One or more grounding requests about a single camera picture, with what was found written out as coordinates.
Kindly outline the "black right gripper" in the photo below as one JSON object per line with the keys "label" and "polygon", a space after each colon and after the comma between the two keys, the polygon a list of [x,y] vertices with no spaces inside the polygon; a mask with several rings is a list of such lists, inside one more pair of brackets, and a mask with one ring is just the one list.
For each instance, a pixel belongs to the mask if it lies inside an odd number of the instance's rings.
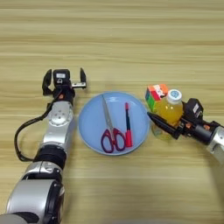
{"label": "black right gripper", "polygon": [[190,121],[185,118],[180,119],[177,128],[172,127],[164,118],[159,115],[148,112],[149,118],[163,131],[178,139],[180,135],[192,137],[203,144],[209,144],[212,141],[214,131],[220,126],[217,122]]}

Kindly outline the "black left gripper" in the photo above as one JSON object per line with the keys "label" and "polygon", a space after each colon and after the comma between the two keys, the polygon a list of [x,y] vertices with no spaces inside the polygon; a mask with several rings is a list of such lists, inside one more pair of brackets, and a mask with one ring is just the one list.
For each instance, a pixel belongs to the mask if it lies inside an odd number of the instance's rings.
{"label": "black left gripper", "polygon": [[58,85],[53,91],[49,88],[52,81],[52,70],[49,69],[42,82],[43,95],[53,94],[53,99],[56,102],[70,102],[74,104],[75,89],[76,88],[86,88],[87,87],[87,76],[84,72],[84,69],[80,68],[80,81],[77,83],[71,83],[68,85]]}

